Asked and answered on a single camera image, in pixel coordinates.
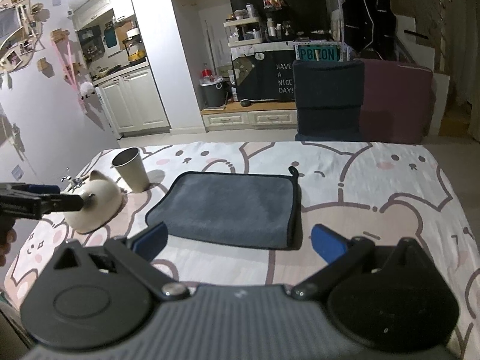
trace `white bottle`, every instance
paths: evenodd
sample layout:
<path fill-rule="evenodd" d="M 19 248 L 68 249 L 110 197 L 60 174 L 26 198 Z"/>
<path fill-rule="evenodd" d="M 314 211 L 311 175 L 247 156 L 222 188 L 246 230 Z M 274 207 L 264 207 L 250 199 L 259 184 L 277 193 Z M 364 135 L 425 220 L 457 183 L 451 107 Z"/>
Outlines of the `white bottle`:
<path fill-rule="evenodd" d="M 268 35 L 275 38 L 277 36 L 277 33 L 275 32 L 275 23 L 273 23 L 272 18 L 267 19 L 267 27 L 268 27 Z"/>

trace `cartoon bear tablecloth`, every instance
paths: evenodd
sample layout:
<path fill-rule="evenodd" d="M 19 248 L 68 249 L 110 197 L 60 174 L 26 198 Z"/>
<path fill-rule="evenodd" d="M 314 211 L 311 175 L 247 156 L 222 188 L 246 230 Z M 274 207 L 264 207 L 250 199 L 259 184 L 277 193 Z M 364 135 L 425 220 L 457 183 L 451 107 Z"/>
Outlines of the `cartoon bear tablecloth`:
<path fill-rule="evenodd" d="M 111 167 L 118 152 L 101 152 L 81 175 L 97 169 L 129 191 Z M 480 255 L 452 186 L 424 147 L 358 142 L 197 142 L 142 148 L 142 158 L 152 186 L 140 194 L 126 194 L 121 211 L 99 230 L 79 235 L 61 213 L 46 215 L 39 222 L 5 279 L 16 307 L 61 242 L 76 238 L 95 246 L 115 235 L 138 233 L 145 227 L 145 214 L 181 173 L 289 175 L 288 167 L 295 166 L 301 186 L 299 250 L 253 250 L 170 236 L 152 264 L 192 288 L 198 283 L 294 285 L 326 265 L 312 241 L 316 223 L 347 238 L 366 236 L 379 245 L 415 237 L 460 304 L 461 316 L 450 349 L 460 358 L 478 358 Z"/>

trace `black screen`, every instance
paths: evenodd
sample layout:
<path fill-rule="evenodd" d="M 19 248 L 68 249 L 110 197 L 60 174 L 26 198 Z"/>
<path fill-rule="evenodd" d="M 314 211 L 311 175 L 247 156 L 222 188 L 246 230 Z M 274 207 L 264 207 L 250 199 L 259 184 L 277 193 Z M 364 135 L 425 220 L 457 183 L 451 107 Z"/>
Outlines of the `black screen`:
<path fill-rule="evenodd" d="M 298 31 L 311 32 L 315 30 L 329 30 L 330 19 L 327 14 L 325 0 L 284 0 L 289 5 L 289 14 L 295 21 Z M 263 20 L 266 20 L 263 11 L 263 0 L 230 0 L 232 12 L 246 9 L 251 3 Z"/>

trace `cat ear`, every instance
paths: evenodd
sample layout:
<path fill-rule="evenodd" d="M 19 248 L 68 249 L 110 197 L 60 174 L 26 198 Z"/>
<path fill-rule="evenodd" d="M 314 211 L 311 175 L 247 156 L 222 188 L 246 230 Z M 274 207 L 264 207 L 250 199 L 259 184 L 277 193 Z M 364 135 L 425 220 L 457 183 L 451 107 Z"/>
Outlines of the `cat ear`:
<path fill-rule="evenodd" d="M 90 172 L 90 176 L 89 176 L 88 179 L 90 181 L 93 181 L 93 180 L 108 180 L 108 178 L 102 172 L 99 172 L 98 170 L 92 170 Z"/>

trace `maroon chair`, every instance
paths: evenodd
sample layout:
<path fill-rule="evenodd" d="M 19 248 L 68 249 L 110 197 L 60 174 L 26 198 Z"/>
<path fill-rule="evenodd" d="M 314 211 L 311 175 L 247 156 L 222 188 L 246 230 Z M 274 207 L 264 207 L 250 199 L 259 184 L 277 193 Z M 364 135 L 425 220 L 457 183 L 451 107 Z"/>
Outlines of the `maroon chair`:
<path fill-rule="evenodd" d="M 362 59 L 365 64 L 360 132 L 366 142 L 422 141 L 433 109 L 433 73 L 426 67 Z"/>

